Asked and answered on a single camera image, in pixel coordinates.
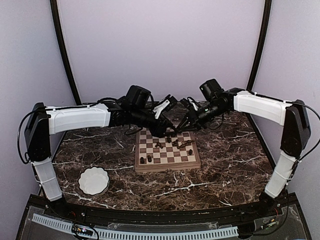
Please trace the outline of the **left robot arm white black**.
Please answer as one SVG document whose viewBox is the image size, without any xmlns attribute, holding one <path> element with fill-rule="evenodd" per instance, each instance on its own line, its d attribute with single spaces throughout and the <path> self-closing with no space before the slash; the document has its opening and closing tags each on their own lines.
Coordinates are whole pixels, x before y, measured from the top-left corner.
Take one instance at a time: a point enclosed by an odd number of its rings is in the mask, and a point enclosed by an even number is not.
<svg viewBox="0 0 320 240">
<path fill-rule="evenodd" d="M 136 125 L 149 129 L 152 136 L 162 138 L 167 129 L 175 129 L 161 111 L 138 107 L 126 100 L 107 99 L 67 107 L 46 107 L 38 102 L 28 117 L 24 130 L 26 156 L 33 165 L 46 198 L 52 202 L 51 210 L 60 218 L 67 218 L 71 208 L 62 200 L 63 193 L 52 164 L 51 135 L 85 128 Z"/>
</svg>

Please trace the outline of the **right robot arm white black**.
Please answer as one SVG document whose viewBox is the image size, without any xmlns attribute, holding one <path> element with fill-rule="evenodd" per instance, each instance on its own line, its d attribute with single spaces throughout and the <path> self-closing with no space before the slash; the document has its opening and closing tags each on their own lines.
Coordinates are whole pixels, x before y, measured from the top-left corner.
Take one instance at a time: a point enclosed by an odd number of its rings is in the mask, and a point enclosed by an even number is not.
<svg viewBox="0 0 320 240">
<path fill-rule="evenodd" d="M 273 99 L 241 88 L 229 90 L 201 87 L 208 103 L 190 110 L 178 125 L 181 132 L 198 131 L 215 117 L 228 112 L 251 115 L 271 127 L 279 138 L 279 156 L 264 193 L 275 199 L 292 180 L 298 164 L 311 137 L 307 107 L 301 100 Z"/>
</svg>

